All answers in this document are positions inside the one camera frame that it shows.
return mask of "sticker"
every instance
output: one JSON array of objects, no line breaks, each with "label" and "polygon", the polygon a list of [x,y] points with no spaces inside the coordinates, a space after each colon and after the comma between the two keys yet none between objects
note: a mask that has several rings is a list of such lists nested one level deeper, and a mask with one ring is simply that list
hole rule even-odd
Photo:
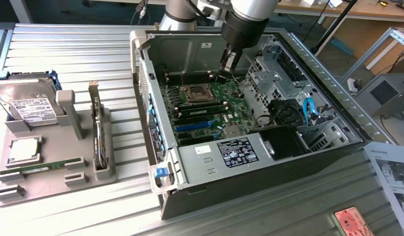
[{"label": "sticker", "polygon": [[47,98],[11,100],[10,104],[25,122],[55,119],[55,114]]},{"label": "sticker", "polygon": [[21,171],[19,173],[21,174],[30,174],[30,173],[35,173],[35,172],[47,171],[47,170],[49,170],[49,167],[41,167],[41,168],[31,169],[31,170],[27,170],[27,171]]},{"label": "sticker", "polygon": [[247,138],[234,139],[217,143],[222,159],[227,168],[258,161]]},{"label": "sticker", "polygon": [[206,110],[203,110],[203,111],[198,111],[198,112],[190,112],[190,113],[189,113],[189,115],[203,114],[203,113],[206,113],[206,112],[207,112]]},{"label": "sticker", "polygon": [[203,153],[207,153],[210,152],[210,147],[209,145],[205,145],[205,146],[199,146],[199,147],[195,147],[194,148],[194,151],[195,151],[195,154],[203,154]]},{"label": "sticker", "polygon": [[334,216],[346,236],[373,236],[355,207],[335,212]]},{"label": "sticker", "polygon": [[201,48],[211,48],[211,43],[201,43]]}]

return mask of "gray device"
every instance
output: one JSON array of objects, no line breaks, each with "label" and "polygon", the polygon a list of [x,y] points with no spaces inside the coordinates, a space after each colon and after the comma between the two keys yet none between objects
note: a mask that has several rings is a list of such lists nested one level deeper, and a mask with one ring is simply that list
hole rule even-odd
[{"label": "gray device", "polygon": [[371,116],[402,112],[404,73],[374,76],[354,99]]},{"label": "gray device", "polygon": [[278,30],[243,50],[221,82],[217,33],[133,35],[162,219],[317,173],[370,140]]},{"label": "gray device", "polygon": [[9,120],[29,126],[57,123],[63,109],[55,104],[57,81],[47,73],[26,73],[0,78],[0,104]]}]

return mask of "green motherboard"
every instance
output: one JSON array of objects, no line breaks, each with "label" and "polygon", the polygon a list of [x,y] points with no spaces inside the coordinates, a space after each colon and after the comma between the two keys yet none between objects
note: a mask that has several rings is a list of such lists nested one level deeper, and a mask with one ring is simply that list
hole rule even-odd
[{"label": "green motherboard", "polygon": [[162,85],[159,89],[179,146],[231,138],[253,128],[250,110],[234,82]]}]

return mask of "hard drive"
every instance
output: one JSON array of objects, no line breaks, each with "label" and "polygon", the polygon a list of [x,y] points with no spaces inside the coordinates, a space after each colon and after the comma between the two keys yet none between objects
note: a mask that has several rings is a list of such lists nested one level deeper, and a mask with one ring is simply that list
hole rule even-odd
[{"label": "hard drive", "polygon": [[54,97],[59,85],[47,73],[13,74],[0,78],[0,104],[9,120],[23,120],[29,126],[55,124],[65,114]]}]

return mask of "white label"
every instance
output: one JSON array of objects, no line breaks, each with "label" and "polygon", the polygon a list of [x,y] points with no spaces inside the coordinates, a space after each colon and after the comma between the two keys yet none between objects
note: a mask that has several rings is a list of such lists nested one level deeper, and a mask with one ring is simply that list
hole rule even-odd
[{"label": "white label", "polygon": [[49,167],[41,167],[29,171],[21,171],[21,174],[30,174],[30,173],[35,173],[35,172],[41,172],[41,171],[47,171]]},{"label": "white label", "polygon": [[197,154],[197,155],[198,155],[198,154],[203,154],[203,153],[210,152],[209,145],[195,147],[195,148],[194,148],[194,151],[195,151],[195,154]]},{"label": "white label", "polygon": [[211,48],[211,43],[201,43],[201,48]]},{"label": "white label", "polygon": [[198,112],[190,112],[189,115],[203,114],[206,112],[207,112],[206,110],[205,111],[198,111]]},{"label": "white label", "polygon": [[25,122],[55,119],[55,114],[47,98],[11,100],[10,104]]}]

